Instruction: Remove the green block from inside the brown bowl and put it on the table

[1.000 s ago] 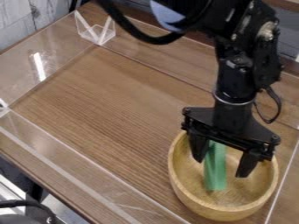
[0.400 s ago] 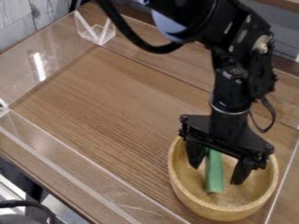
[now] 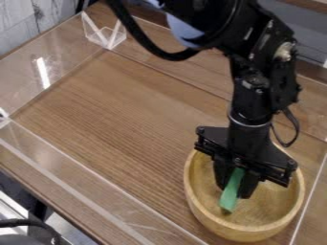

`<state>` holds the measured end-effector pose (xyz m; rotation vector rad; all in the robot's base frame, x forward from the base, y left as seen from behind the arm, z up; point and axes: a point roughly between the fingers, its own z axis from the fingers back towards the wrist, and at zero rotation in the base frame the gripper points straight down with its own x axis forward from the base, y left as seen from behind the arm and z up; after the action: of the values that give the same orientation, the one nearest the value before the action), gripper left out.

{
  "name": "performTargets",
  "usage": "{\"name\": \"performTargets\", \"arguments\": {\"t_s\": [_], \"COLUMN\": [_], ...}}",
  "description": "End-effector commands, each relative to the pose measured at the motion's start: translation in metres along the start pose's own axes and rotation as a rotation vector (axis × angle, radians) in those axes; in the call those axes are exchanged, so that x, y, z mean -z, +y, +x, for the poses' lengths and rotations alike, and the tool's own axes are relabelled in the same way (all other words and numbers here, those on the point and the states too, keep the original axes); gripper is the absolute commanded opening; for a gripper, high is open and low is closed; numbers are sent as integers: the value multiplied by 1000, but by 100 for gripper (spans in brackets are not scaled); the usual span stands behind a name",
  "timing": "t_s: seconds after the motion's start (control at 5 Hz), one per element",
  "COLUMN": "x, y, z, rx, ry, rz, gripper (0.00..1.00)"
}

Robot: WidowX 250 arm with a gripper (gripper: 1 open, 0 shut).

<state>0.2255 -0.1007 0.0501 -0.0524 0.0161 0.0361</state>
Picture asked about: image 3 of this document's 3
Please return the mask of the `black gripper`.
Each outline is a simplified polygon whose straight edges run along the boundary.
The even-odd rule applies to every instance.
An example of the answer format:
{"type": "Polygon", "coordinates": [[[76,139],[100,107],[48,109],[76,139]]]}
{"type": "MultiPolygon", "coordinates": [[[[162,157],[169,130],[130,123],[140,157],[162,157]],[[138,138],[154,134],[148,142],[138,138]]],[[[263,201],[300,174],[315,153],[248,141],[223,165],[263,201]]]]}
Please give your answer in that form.
{"type": "Polygon", "coordinates": [[[198,126],[193,148],[213,161],[216,185],[225,188],[232,171],[245,171],[237,197],[249,199],[259,182],[265,180],[287,187],[297,163],[273,145],[267,126],[248,128],[198,126]]]}

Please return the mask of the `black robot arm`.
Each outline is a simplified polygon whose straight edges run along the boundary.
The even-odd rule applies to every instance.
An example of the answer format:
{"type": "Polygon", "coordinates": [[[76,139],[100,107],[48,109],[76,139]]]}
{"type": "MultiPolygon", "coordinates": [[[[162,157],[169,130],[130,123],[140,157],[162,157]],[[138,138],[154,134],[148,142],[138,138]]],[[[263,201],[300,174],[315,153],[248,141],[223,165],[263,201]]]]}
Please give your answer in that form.
{"type": "Polygon", "coordinates": [[[225,189],[243,172],[236,196],[247,199],[264,181],[287,186],[296,162],[273,145],[273,115],[293,115],[299,99],[293,31],[257,0],[158,0],[173,35],[192,50],[219,49],[229,61],[232,100],[228,126],[200,126],[194,149],[213,160],[225,189]]]}

